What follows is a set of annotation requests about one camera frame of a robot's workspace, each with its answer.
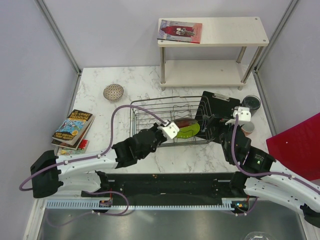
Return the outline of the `red floral plate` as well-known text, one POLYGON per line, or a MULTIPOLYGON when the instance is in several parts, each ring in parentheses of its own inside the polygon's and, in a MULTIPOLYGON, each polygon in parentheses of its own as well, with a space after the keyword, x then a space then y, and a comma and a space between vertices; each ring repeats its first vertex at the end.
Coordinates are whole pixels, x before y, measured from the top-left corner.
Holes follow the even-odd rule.
POLYGON ((185 127, 188 127, 188 126, 191 126, 191 125, 194 125, 194 124, 198 123, 198 121, 196 119, 189 118, 189 117, 175 119, 173 122, 177 125, 177 127, 179 129, 185 128, 185 127))

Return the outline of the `green plate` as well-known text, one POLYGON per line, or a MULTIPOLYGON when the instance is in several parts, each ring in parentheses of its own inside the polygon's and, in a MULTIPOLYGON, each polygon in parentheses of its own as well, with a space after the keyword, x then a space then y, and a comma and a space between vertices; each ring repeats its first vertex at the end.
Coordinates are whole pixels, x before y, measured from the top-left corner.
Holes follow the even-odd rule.
POLYGON ((176 138, 178 139, 188 139, 194 137, 200 131, 200 125, 198 123, 185 126, 179 129, 176 138))

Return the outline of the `pink ceramic mug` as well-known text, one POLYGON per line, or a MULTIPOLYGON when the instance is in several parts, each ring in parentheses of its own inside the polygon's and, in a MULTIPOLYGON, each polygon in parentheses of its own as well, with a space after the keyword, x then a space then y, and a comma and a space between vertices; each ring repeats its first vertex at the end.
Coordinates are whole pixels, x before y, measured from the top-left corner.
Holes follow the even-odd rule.
POLYGON ((247 122, 241 126, 241 130, 244 133, 244 135, 247 137, 254 132, 255 125, 252 122, 247 122))

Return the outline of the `patterned ceramic bowl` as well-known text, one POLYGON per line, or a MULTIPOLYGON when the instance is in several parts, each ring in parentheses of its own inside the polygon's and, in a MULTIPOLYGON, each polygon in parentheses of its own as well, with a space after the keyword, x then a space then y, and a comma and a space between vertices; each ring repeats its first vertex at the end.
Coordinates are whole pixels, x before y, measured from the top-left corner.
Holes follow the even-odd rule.
POLYGON ((110 84, 103 90, 103 97, 109 101, 117 101, 124 94, 124 88, 119 84, 110 84))

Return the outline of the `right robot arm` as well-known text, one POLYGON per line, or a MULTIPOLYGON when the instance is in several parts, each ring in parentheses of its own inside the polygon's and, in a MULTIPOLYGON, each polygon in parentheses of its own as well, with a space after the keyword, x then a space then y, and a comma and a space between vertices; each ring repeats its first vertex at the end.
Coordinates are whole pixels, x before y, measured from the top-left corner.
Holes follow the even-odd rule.
POLYGON ((265 198, 303 215, 307 223, 319 227, 320 187, 252 146, 241 130, 250 121, 248 110, 236 110, 230 118, 203 116, 204 129, 217 134, 225 160, 237 168, 229 184, 230 193, 235 197, 246 194, 265 198))

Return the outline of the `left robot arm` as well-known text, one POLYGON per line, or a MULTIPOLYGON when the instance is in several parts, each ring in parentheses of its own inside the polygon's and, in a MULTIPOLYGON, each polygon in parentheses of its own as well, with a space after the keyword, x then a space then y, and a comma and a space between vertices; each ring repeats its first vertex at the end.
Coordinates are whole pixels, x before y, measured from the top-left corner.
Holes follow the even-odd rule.
POLYGON ((52 150, 45 151, 30 167, 33 197, 40 199, 57 193, 63 186, 63 180, 59 178, 68 173, 80 174, 99 167, 118 169, 135 165, 166 141, 164 132, 155 123, 150 129, 143 129, 114 144, 106 154, 80 154, 80 158, 73 158, 71 155, 56 156, 52 150))

